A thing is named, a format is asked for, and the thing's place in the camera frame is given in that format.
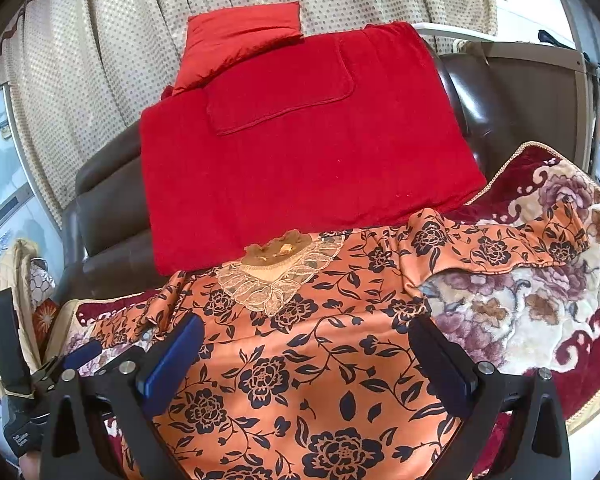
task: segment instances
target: blue clamp pad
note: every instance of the blue clamp pad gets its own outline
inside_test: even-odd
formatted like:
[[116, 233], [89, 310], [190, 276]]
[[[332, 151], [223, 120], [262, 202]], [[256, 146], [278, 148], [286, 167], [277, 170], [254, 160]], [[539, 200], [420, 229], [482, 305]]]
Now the blue clamp pad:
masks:
[[73, 368], [77, 370], [102, 353], [100, 341], [92, 339], [87, 344], [75, 349], [62, 359], [62, 370]]
[[167, 410], [178, 386], [197, 360], [204, 339], [202, 318], [189, 312], [167, 339], [157, 342], [147, 352], [136, 376], [136, 388], [144, 399], [142, 410], [147, 417]]

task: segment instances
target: metal screw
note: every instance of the metal screw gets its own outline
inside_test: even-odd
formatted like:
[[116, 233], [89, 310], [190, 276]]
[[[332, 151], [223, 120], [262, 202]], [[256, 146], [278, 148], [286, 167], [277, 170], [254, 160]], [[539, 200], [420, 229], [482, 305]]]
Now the metal screw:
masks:
[[488, 361], [480, 361], [478, 363], [478, 371], [484, 375], [491, 375], [496, 371], [496, 367]]
[[73, 378], [75, 377], [75, 370], [73, 368], [69, 368], [68, 370], [65, 370], [64, 372], [62, 372], [62, 375], [60, 376], [60, 378], [65, 382], [68, 383], [69, 381], [71, 381]]
[[136, 369], [136, 363], [133, 361], [125, 361], [119, 367], [121, 374], [128, 375]]
[[551, 377], [553, 377], [551, 370], [549, 370], [549, 368], [544, 368], [544, 367], [538, 368], [538, 375], [544, 381], [548, 381], [549, 379], [551, 379]]

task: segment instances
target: red cushion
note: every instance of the red cushion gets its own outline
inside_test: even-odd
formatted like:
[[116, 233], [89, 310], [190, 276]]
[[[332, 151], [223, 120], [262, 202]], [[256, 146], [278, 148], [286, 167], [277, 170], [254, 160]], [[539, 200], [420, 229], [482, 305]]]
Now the red cushion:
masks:
[[191, 16], [173, 95], [202, 86], [243, 59], [301, 38], [299, 9], [298, 2], [291, 2]]
[[155, 263], [239, 258], [289, 229], [402, 224], [485, 180], [406, 23], [305, 38], [238, 63], [140, 120]]

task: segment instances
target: red pillow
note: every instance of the red pillow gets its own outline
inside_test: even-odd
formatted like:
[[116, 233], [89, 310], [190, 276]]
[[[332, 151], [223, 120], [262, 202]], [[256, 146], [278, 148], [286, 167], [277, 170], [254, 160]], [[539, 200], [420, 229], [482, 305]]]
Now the red pillow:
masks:
[[189, 18], [173, 94], [198, 88], [248, 57], [302, 38], [300, 3], [231, 7]]

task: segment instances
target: gold trim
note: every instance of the gold trim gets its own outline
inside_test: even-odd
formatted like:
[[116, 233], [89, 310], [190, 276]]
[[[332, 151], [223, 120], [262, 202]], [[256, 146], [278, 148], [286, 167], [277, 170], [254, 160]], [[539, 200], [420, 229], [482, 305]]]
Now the gold trim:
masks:
[[[578, 419], [584, 418], [584, 416], [587, 415], [586, 412], [592, 411], [591, 410], [592, 407], [593, 407], [593, 410], [595, 410], [595, 412], [596, 412], [595, 415], [597, 415], [600, 412], [600, 407], [594, 406], [594, 404], [598, 403], [599, 399], [600, 399], [600, 389], [576, 413], [574, 413], [567, 419], [566, 425], [567, 425], [567, 431], [569, 434], [575, 433], [577, 430], [586, 426], [590, 421], [593, 420], [593, 416], [592, 416], [589, 420], [586, 420], [585, 422], [578, 424], [578, 422], [579, 422]], [[569, 431], [571, 426], [574, 426], [573, 431]]]
[[507, 161], [504, 163], [504, 165], [498, 170], [498, 172], [493, 176], [493, 178], [489, 181], [489, 183], [482, 188], [482, 190], [475, 195], [471, 200], [469, 200], [468, 202], [466, 202], [464, 205], [471, 205], [473, 202], [475, 202], [476, 200], [478, 200], [482, 195], [484, 195], [485, 193], [487, 193], [488, 190], [491, 189], [491, 186], [493, 186], [493, 183], [496, 181], [496, 179], [502, 174], [504, 173], [504, 171], [507, 169], [507, 166], [518, 156], [520, 156], [520, 153], [524, 152], [526, 148], [528, 148], [529, 146], [537, 146], [538, 148], [543, 148], [545, 150], [547, 150], [549, 153], [552, 153], [555, 156], [559, 156], [563, 162], [566, 162], [567, 164], [569, 164], [574, 170], [577, 170], [579, 173], [582, 174], [582, 177], [584, 177], [584, 179], [591, 184], [593, 187], [595, 187], [596, 189], [600, 190], [600, 184], [597, 183], [595, 180], [593, 180], [587, 173], [585, 173], [582, 168], [579, 168], [578, 166], [576, 166], [576, 164], [574, 164], [573, 162], [571, 162], [568, 158], [566, 158], [564, 155], [562, 155], [560, 152], [554, 150], [551, 146], [547, 146], [546, 144], [543, 144], [542, 142], [536, 142], [534, 140], [530, 140], [529, 142], [525, 142], [524, 144], [520, 144], [520, 147], [513, 153], [513, 155], [511, 155]]

